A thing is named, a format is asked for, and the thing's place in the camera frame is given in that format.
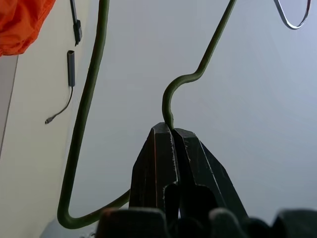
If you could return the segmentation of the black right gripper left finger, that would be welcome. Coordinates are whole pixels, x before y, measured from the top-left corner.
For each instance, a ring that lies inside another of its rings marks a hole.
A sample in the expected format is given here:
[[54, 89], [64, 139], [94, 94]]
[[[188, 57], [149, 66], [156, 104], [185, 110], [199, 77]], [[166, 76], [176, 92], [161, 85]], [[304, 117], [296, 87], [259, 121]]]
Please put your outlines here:
[[153, 126], [132, 170], [130, 207], [165, 211], [165, 190], [178, 183], [176, 149], [164, 122]]

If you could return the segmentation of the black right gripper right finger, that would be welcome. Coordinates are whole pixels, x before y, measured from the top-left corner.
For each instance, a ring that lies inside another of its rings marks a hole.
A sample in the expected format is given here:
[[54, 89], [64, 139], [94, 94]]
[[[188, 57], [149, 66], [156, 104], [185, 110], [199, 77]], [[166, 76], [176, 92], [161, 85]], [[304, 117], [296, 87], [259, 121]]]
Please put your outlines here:
[[195, 133], [176, 128], [173, 132], [180, 181], [206, 208], [223, 207], [237, 218], [247, 218], [247, 212], [224, 166], [207, 149]]

